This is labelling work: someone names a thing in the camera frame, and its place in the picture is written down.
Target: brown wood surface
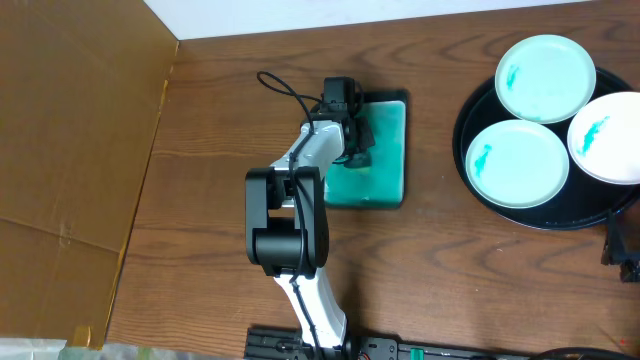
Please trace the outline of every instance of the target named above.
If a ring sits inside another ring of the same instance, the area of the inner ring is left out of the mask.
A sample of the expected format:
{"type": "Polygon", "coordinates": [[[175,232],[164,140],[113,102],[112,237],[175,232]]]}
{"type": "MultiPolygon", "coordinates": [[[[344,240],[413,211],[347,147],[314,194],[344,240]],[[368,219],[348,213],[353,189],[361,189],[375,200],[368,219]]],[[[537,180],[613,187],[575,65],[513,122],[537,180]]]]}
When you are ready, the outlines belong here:
{"type": "Polygon", "coordinates": [[[451,136],[465,99],[531,35],[575,39],[640,86],[639,23],[638,1],[607,1],[182,42],[109,340],[241,356],[252,324],[298,326],[245,255],[244,176],[284,154],[303,118],[292,98],[255,80],[268,69],[301,93],[347,75],[411,94],[402,207],[328,211],[327,271],[356,329],[638,353],[640,285],[599,264],[604,228],[540,231],[492,213],[460,180],[451,136]]]}

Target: black tray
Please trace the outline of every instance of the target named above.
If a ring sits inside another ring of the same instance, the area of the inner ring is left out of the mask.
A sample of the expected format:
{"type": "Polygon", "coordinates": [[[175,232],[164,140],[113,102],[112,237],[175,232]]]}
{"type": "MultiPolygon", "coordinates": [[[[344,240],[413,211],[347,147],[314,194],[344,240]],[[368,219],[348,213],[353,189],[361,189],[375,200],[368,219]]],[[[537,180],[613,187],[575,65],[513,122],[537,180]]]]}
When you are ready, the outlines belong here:
{"type": "MultiPolygon", "coordinates": [[[[622,79],[597,68],[596,89],[591,100],[600,96],[632,90],[622,79]]],[[[549,230],[575,230],[607,220],[640,197],[640,186],[608,184],[592,178],[570,160],[569,177],[560,192],[546,203],[528,209],[510,209],[482,197],[469,183],[464,159],[471,141],[485,128],[503,120],[515,119],[496,94],[494,77],[482,84],[462,107],[453,130],[453,156],[460,177],[471,193],[486,207],[522,225],[549,230]]],[[[567,145],[571,120],[546,125],[567,145]]]]}

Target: turquoise mark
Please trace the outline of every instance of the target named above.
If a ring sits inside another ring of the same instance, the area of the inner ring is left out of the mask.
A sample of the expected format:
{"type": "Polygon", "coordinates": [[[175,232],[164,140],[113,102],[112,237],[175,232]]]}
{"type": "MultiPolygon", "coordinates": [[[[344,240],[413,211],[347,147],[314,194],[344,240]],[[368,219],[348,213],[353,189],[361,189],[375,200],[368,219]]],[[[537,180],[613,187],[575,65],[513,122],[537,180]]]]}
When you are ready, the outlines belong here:
{"type": "Polygon", "coordinates": [[[600,130],[602,130],[602,126],[607,120],[609,120],[609,116],[605,116],[604,119],[597,121],[593,123],[593,125],[591,125],[591,129],[589,129],[589,131],[587,131],[587,133],[584,135],[584,144],[582,145],[582,149],[578,149],[578,154],[582,156],[587,155],[587,151],[589,151],[589,149],[591,148],[593,140],[596,139],[596,134],[599,133],[600,130]]]}
{"type": "Polygon", "coordinates": [[[484,170],[484,165],[487,162],[487,156],[489,155],[490,151],[491,145],[486,144],[484,146],[484,154],[482,154],[482,156],[476,159],[476,161],[473,163],[476,166],[476,177],[480,177],[480,174],[484,170]]]}
{"type": "Polygon", "coordinates": [[[513,83],[516,82],[516,74],[518,71],[520,71],[518,65],[511,65],[511,67],[509,67],[509,74],[507,74],[507,89],[509,89],[509,91],[513,91],[513,83]]]}

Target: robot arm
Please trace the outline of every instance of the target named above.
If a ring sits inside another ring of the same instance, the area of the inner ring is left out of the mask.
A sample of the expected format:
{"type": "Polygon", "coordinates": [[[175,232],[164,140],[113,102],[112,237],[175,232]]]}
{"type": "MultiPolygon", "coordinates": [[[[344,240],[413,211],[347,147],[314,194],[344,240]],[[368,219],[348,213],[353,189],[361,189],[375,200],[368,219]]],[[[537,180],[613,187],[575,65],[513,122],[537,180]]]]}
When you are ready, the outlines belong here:
{"type": "Polygon", "coordinates": [[[323,102],[312,114],[314,133],[308,141],[304,142],[310,129],[307,123],[282,158],[269,168],[251,169],[247,173],[245,211],[247,256],[253,264],[261,265],[267,276],[273,276],[289,297],[302,325],[303,341],[325,349],[324,353],[330,356],[339,353],[344,345],[347,320],[323,268],[329,253],[324,178],[336,159],[345,156],[354,159],[354,155],[373,145],[373,137],[366,120],[355,119],[359,107],[353,79],[327,78],[324,85],[323,102]],[[301,143],[293,165],[294,179],[289,154],[301,143]],[[298,186],[301,209],[294,202],[293,186],[298,186]],[[281,207],[294,207],[294,217],[269,216],[270,209],[281,207]],[[299,210],[306,233],[302,261],[299,210]],[[300,277],[294,285],[290,280],[296,270],[300,277]],[[317,340],[313,338],[312,326],[317,340]]]}

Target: white background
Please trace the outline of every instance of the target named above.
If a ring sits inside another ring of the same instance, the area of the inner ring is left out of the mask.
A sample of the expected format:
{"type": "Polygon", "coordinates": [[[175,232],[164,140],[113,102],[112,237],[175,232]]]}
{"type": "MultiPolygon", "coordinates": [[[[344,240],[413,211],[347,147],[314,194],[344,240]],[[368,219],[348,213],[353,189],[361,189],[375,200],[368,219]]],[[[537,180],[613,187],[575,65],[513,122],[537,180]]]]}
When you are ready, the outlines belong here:
{"type": "Polygon", "coordinates": [[[145,0],[178,40],[581,0],[145,0]]]}

